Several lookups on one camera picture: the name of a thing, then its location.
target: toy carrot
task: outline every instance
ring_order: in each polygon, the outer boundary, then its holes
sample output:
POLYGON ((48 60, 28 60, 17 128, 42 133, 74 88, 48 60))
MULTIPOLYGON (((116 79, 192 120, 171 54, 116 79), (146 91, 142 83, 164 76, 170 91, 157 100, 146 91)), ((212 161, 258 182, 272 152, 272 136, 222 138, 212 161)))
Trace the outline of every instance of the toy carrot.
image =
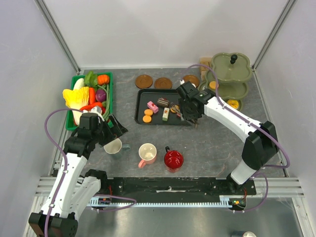
POLYGON ((89 104, 93 104, 95 102, 95 91, 94 88, 89 87, 89 104))

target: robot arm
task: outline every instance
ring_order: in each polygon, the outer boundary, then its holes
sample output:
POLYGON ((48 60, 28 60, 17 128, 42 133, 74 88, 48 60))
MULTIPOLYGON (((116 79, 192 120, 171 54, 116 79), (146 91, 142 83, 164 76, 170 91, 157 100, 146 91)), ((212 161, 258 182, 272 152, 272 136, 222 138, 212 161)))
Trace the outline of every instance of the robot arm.
POLYGON ((220 98, 223 104, 221 105, 213 91, 205 89, 200 92, 190 82, 179 86, 177 91, 181 96, 179 104, 184 119, 196 123, 202 115, 214 118, 235 133, 244 143, 242 160, 227 177, 232 182, 232 189, 240 188, 278 152, 278 147, 268 137, 250 125, 252 123, 261 127, 277 140, 276 129, 271 122, 261 123, 235 110, 235 113, 249 121, 245 123, 227 110, 225 107, 233 108, 220 98))
POLYGON ((113 126, 110 128, 107 121, 100 118, 98 113, 83 113, 80 117, 79 127, 66 141, 64 152, 67 164, 63 159, 56 181, 48 196, 47 202, 42 206, 40 213, 31 213, 29 224, 37 236, 44 236, 44 224, 49 214, 48 236, 64 237, 75 236, 78 228, 78 219, 91 198, 106 187, 105 172, 90 170, 86 173, 80 188, 74 193, 79 175, 84 168, 90 153, 95 145, 104 146, 119 138, 127 129, 121 126, 113 115, 109 116, 113 126), (55 202, 51 201, 58 191, 55 202))

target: red mug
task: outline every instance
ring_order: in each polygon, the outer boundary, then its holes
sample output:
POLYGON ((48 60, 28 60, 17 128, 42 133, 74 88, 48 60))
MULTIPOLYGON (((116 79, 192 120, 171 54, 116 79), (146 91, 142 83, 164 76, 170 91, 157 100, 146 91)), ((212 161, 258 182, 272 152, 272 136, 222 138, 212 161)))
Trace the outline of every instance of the red mug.
POLYGON ((166 154, 163 160, 167 166, 167 170, 171 173, 179 171, 184 161, 183 155, 180 152, 171 151, 169 147, 166 147, 166 154))

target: metal frame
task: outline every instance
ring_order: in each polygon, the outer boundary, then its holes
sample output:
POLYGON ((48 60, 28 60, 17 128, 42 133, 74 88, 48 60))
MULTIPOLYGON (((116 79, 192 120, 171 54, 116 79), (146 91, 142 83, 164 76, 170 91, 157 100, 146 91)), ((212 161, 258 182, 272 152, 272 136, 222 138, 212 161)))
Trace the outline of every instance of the metal frame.
POLYGON ((72 67, 75 69, 77 74, 80 72, 80 67, 77 64, 73 54, 71 53, 63 35, 61 34, 60 30, 57 27, 56 22, 54 21, 54 18, 52 17, 50 11, 48 10, 48 7, 44 0, 35 0, 36 4, 39 7, 39 10, 42 12, 45 20, 47 21, 48 25, 50 26, 52 32, 54 33, 57 41, 59 42, 61 48, 64 50, 69 62, 71 63, 72 67))
MULTIPOLYGON (((63 123, 63 126, 62 126, 62 131, 61 131, 61 134, 60 134, 60 137, 58 139, 58 142, 57 144, 60 146, 60 147, 63 147, 64 144, 65 144, 65 141, 68 137, 68 131, 65 129, 65 125, 66 125, 66 117, 65 117, 65 120, 64 120, 64 123, 63 123)), ((61 164, 61 153, 60 151, 55 147, 54 149, 54 155, 53 155, 53 159, 52 159, 52 162, 51 162, 51 169, 48 173, 48 176, 52 175, 54 173, 54 169, 59 169, 60 167, 60 164, 61 164)))
MULTIPOLYGON (((32 208, 28 217, 31 215, 32 212, 39 213, 41 207, 46 202, 47 198, 48 196, 34 197, 32 208)), ((23 237, 36 237, 35 232, 33 231, 32 227, 29 225, 29 222, 26 223, 26 226, 23 232, 23 237)))
POLYGON ((297 219, 305 237, 315 237, 316 231, 312 216, 305 198, 292 198, 297 219))
MULTIPOLYGON (((55 183, 55 177, 41 177, 39 180, 39 185, 36 190, 36 197, 47 197, 52 187, 55 183)), ((257 195, 248 195, 247 198, 262 198, 266 192, 266 182, 264 178, 254 179, 257 195)), ((269 183, 269 193, 268 198, 304 198, 304 193, 298 178, 289 177, 276 177, 268 178, 269 183)), ((77 183, 74 192, 76 192, 80 187, 77 183)), ((220 196, 222 198, 242 198, 243 196, 232 195, 232 196, 220 196)))
POLYGON ((293 8, 294 4, 296 3, 297 0, 288 0, 285 7, 283 8, 280 16, 278 17, 275 25, 273 26, 266 42, 264 43, 262 49, 260 50, 254 64, 252 65, 252 68, 256 70, 262 60, 262 58, 265 56, 266 52, 270 48, 273 40, 277 36, 279 30, 281 29, 283 23, 285 22, 287 16, 289 15, 291 9, 293 8))

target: green basket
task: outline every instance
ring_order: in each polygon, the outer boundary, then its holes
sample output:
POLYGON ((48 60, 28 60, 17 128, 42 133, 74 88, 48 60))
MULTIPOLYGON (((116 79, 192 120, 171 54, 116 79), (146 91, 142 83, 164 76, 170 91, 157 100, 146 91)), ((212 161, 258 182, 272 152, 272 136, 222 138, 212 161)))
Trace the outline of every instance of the green basket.
MULTIPOLYGON (((113 111, 113 74, 112 73, 97 73, 97 75, 108 75, 110 78, 110 114, 113 111)), ((74 86, 80 78, 84 78, 85 75, 79 75, 79 76, 74 76, 72 81, 71 81, 71 90, 74 89, 74 86)), ((72 111, 67 111, 67 117, 66 117, 66 129, 68 131, 73 131, 77 128, 78 126, 75 125, 74 123, 74 115, 72 111)))

